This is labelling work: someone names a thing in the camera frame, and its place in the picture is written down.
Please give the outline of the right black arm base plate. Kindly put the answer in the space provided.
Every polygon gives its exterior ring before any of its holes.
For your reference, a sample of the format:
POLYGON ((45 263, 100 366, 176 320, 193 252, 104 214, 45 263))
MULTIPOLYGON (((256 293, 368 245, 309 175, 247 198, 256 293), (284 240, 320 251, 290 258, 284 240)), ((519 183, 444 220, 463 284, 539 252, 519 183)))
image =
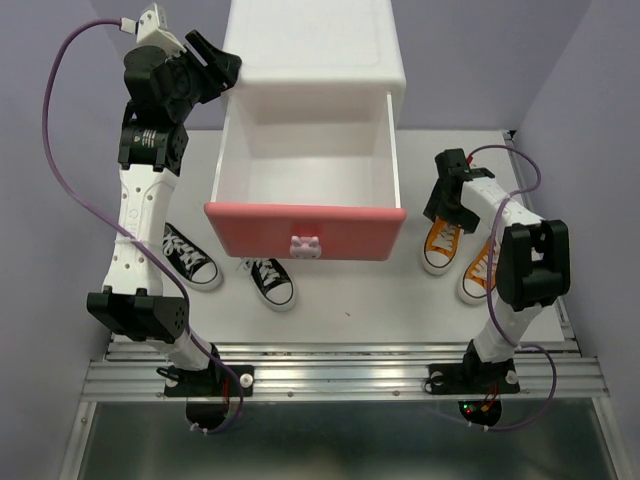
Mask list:
POLYGON ((423 387, 432 395, 472 396, 493 393, 517 394, 518 380, 507 381, 507 374, 515 372, 512 361, 501 364, 482 364, 476 370, 462 363, 434 363, 428 367, 423 387))

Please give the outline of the orange canvas sneaker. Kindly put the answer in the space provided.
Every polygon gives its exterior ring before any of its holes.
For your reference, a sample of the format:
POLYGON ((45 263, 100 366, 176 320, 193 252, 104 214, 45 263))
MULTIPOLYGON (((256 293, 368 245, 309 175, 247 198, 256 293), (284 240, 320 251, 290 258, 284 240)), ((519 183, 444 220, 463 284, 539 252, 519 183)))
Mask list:
POLYGON ((458 283, 458 296, 467 305, 478 305, 495 289, 495 272, 500 245, 487 239, 483 248, 467 266, 458 283))
POLYGON ((444 275, 457 254, 461 229, 436 217, 423 244, 421 261, 431 275, 444 275))

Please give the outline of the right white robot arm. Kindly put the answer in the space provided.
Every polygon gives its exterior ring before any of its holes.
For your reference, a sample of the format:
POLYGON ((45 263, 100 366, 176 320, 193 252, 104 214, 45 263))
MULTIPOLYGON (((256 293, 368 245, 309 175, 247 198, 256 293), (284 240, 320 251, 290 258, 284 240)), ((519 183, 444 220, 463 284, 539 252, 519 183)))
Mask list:
POLYGON ((461 149, 436 156, 438 178, 423 214, 441 230, 425 248, 452 252, 460 234, 489 228, 488 250, 480 258, 489 318, 460 362, 429 365, 425 389, 432 395, 519 392, 513 357, 521 339, 571 283, 567 225, 528 210, 517 201, 518 191, 506 192, 472 158, 461 149))

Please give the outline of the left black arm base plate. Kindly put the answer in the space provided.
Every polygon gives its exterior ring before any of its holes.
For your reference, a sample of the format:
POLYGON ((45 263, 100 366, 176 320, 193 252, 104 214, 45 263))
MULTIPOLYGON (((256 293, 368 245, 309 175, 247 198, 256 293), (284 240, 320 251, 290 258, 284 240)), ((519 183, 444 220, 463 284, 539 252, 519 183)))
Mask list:
POLYGON ((156 373, 165 380, 164 395, 169 398, 239 396, 235 381, 224 372, 216 372, 214 367, 188 371, 171 365, 157 368, 156 373))

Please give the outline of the dark pink drawer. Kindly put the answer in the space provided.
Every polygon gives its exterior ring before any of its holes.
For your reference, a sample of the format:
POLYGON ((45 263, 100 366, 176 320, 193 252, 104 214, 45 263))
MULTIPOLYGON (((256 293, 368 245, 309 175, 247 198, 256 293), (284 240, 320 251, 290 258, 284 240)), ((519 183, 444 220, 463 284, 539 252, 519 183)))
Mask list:
POLYGON ((230 99, 204 212, 231 257, 388 259, 407 217, 391 95, 230 99))

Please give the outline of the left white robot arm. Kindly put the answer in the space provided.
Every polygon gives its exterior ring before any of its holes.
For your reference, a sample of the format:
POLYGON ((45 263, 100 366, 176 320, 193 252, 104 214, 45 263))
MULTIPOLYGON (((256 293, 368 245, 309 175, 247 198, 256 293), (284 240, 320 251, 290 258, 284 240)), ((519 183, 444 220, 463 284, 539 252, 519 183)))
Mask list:
POLYGON ((111 265, 103 287, 87 297, 87 309, 110 331, 146 342, 199 393, 222 382, 219 354, 189 326, 186 295, 163 292, 159 252, 169 203, 188 144, 184 123, 194 107, 232 88, 241 59, 212 45, 198 31, 187 46, 169 54, 139 46, 124 58, 126 104, 118 163, 120 208, 111 265))

